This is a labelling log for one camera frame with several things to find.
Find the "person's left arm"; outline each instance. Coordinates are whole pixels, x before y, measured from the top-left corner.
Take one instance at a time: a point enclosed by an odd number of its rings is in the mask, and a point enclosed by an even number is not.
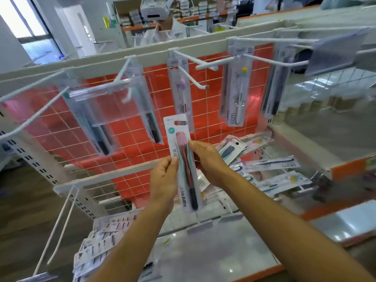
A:
[[[88,282],[134,282],[154,246],[177,193],[177,158],[163,158],[150,172],[150,201]]]

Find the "window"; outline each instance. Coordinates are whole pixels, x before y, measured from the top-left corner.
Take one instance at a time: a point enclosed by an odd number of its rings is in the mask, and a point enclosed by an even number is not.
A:
[[[0,15],[36,64],[58,61],[61,51],[31,0],[0,0]]]

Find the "floor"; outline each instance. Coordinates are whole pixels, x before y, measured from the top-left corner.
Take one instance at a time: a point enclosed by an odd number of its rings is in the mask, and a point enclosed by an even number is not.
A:
[[[4,192],[0,196],[0,253],[6,258],[0,262],[0,281],[15,282],[33,274],[64,200],[30,166],[1,172],[0,191]],[[92,221],[74,209],[59,251],[51,265],[46,267],[61,228],[62,224],[39,273],[49,270],[59,275],[54,281],[70,282],[73,255],[92,229]],[[376,277],[376,240],[352,247],[349,252]],[[262,281],[294,280],[282,272]]]

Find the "window pane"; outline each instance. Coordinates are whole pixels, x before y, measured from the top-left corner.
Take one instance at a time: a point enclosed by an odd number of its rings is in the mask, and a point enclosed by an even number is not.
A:
[[[33,9],[27,0],[13,0],[22,16],[25,18],[27,24],[31,28],[35,36],[44,36],[46,34],[39,19],[36,17]]]
[[[60,52],[58,51],[54,41],[52,39],[44,39],[42,41],[35,41],[29,43],[23,43],[23,48],[31,59],[35,59],[41,56],[45,52],[52,51],[48,55],[35,61],[36,64],[46,64],[50,62],[58,61]]]
[[[21,20],[17,11],[9,0],[0,0],[0,15],[7,23],[15,37],[28,37],[31,33]]]

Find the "hanging toothbrush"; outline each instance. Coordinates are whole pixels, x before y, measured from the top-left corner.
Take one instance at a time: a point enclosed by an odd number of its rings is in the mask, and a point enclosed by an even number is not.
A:
[[[243,80],[244,79],[243,78],[247,75],[247,72],[248,72],[247,67],[243,66],[242,69],[241,69],[241,73],[239,75],[240,90],[239,90],[238,110],[237,110],[237,114],[236,114],[235,124],[239,124],[240,121],[241,121],[241,106],[242,106],[242,101],[244,101],[244,99],[243,99],[243,82],[244,82]]]

